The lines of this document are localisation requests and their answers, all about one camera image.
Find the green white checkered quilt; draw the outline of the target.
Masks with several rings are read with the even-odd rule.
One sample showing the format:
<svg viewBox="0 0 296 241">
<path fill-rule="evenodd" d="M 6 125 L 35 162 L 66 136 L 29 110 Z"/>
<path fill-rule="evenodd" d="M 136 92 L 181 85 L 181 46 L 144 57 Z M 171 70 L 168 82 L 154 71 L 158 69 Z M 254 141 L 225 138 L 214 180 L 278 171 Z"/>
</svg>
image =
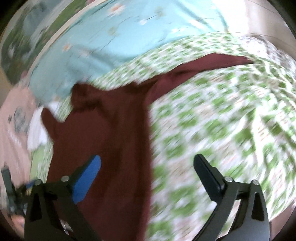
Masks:
<svg viewBox="0 0 296 241">
<path fill-rule="evenodd" d="M 268 216 L 295 205 L 295 61 L 271 44 L 229 34 L 187 37 L 146 52 L 90 84 L 140 84 L 208 53 L 253 63 L 206 71 L 148 107 L 152 201 L 146 240 L 190 240 L 214 208 L 193 169 L 201 153 L 224 175 L 257 179 Z"/>
</svg>

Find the pink heart pillow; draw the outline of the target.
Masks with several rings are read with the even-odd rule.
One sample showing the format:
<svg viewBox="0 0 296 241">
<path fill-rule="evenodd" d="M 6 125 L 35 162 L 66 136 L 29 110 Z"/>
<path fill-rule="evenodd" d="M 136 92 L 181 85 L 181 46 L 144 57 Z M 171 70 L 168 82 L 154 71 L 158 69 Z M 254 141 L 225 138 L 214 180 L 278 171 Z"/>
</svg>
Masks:
<svg viewBox="0 0 296 241">
<path fill-rule="evenodd" d="M 28 130 L 36 107 L 32 92 L 21 85 L 10 90 L 1 106 L 1 168 L 8 166 L 15 187 L 29 181 Z"/>
</svg>

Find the green floral headboard panel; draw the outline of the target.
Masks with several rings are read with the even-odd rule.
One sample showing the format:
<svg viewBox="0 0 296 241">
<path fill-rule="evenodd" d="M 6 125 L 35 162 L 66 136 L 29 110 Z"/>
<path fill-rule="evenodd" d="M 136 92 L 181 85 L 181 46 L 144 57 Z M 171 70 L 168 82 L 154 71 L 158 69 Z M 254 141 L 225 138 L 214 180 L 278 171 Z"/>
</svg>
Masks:
<svg viewBox="0 0 296 241">
<path fill-rule="evenodd" d="M 7 26 L 1 40 L 1 68 L 17 84 L 53 35 L 92 1 L 27 1 Z"/>
</svg>

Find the light blue floral duvet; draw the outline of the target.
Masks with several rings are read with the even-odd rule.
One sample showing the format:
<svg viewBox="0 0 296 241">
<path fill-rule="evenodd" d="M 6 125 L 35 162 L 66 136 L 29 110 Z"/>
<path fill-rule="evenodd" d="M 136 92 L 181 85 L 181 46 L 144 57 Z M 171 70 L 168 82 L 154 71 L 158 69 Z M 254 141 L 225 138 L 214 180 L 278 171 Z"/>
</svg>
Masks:
<svg viewBox="0 0 296 241">
<path fill-rule="evenodd" d="M 228 29 L 216 1 L 105 1 L 50 45 L 30 75 L 40 102 L 66 97 L 78 81 L 104 75 L 187 36 Z"/>
</svg>

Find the dark red knit garment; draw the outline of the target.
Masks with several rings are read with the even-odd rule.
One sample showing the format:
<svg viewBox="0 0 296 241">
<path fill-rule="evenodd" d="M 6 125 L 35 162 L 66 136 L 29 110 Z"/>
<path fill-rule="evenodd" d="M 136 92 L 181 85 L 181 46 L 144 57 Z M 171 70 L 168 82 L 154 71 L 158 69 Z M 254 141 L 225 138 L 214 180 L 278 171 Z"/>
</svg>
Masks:
<svg viewBox="0 0 296 241">
<path fill-rule="evenodd" d="M 75 84 L 64 122 L 42 111 L 53 141 L 47 180 L 58 181 L 99 156 L 101 168 L 79 210 L 103 240 L 144 240 L 152 184 L 149 105 L 200 72 L 250 63 L 244 56 L 212 53 L 113 90 Z"/>
</svg>

